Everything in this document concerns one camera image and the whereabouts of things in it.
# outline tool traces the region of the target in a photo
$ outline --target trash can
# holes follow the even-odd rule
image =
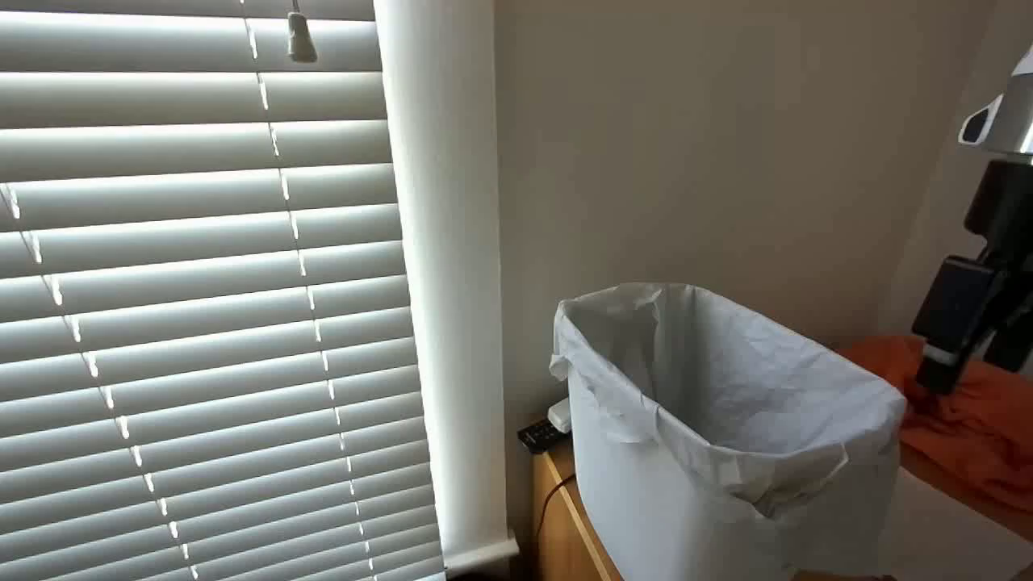
[[[825,346],[685,284],[563,301],[587,518],[629,581],[878,574],[904,401]]]

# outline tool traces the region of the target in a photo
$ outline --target window blind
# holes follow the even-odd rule
[[[0,0],[0,578],[441,570],[368,0]]]

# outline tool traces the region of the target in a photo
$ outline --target wooden desk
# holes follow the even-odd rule
[[[1002,525],[1021,532],[1033,542],[1033,515],[1017,513],[1012,507],[1002,507],[977,489],[953,479],[943,469],[928,460],[925,455],[904,449],[900,460],[910,475],[925,478],[928,483],[940,488],[943,493],[957,496],[958,503],[970,503],[972,511],[986,513],[989,518],[998,518]],[[572,445],[557,445],[546,455],[536,455],[534,460],[534,525],[536,525],[536,560],[542,581],[621,581],[621,570],[614,568],[604,542],[587,521],[578,483],[563,483],[570,475],[574,475],[574,453]],[[840,581],[832,574],[797,574],[797,581]]]

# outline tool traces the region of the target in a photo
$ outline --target black object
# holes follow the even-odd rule
[[[570,433],[559,433],[550,420],[534,422],[534,425],[521,429],[518,435],[534,455],[542,455],[546,449],[572,440]]]
[[[915,320],[928,337],[917,382],[948,392],[970,356],[989,337],[986,360],[1017,371],[1033,348],[1033,166],[991,160],[970,207],[964,230],[989,246],[948,255]]]

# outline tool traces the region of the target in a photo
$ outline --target black cable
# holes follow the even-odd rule
[[[552,496],[557,496],[566,483],[572,483],[572,479],[578,479],[578,475],[563,478],[563,479],[546,493],[542,511],[539,511],[536,546],[542,542],[546,513],[550,513]]]

